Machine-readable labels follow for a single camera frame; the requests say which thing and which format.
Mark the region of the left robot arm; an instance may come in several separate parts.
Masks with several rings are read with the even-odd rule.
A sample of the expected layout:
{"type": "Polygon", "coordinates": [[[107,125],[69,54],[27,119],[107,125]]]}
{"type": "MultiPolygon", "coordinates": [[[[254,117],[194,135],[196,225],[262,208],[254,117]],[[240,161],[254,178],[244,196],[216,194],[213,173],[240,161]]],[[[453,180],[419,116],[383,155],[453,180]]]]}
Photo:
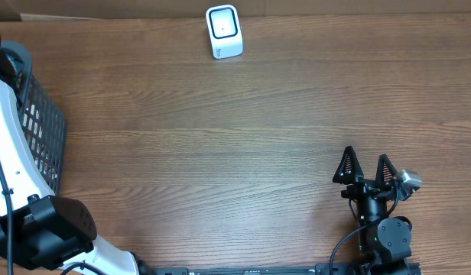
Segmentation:
{"type": "Polygon", "coordinates": [[[82,202],[60,196],[66,130],[28,51],[0,41],[0,257],[28,270],[148,273],[98,234],[82,202]]]}

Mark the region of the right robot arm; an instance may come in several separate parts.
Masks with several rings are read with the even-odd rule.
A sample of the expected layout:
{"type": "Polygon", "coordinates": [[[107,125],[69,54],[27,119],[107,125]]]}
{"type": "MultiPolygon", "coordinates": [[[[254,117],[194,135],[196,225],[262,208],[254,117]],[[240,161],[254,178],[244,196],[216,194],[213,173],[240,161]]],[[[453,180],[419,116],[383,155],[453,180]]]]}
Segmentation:
{"type": "Polygon", "coordinates": [[[346,188],[341,196],[348,200],[359,227],[345,236],[330,255],[329,273],[334,273],[334,259],[339,248],[351,237],[359,238],[364,259],[349,264],[346,274],[413,274],[410,267],[412,224],[404,216],[391,214],[400,201],[410,198],[422,184],[421,177],[410,170],[398,171],[387,155],[378,159],[373,180],[364,177],[353,147],[344,149],[333,182],[346,188]]]}

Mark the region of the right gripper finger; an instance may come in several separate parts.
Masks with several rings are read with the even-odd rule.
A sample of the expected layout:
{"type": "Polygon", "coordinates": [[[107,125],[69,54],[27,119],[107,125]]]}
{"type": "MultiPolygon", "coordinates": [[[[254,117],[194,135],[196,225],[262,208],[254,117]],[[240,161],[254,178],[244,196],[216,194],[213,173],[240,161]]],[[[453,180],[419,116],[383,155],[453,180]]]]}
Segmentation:
{"type": "Polygon", "coordinates": [[[386,184],[387,182],[390,182],[397,173],[397,170],[392,165],[388,156],[386,154],[380,155],[378,158],[378,166],[375,176],[376,182],[380,184],[386,184]]]}
{"type": "Polygon", "coordinates": [[[364,174],[359,165],[356,152],[352,146],[347,146],[333,176],[333,182],[349,185],[355,184],[363,178],[364,174]]]}

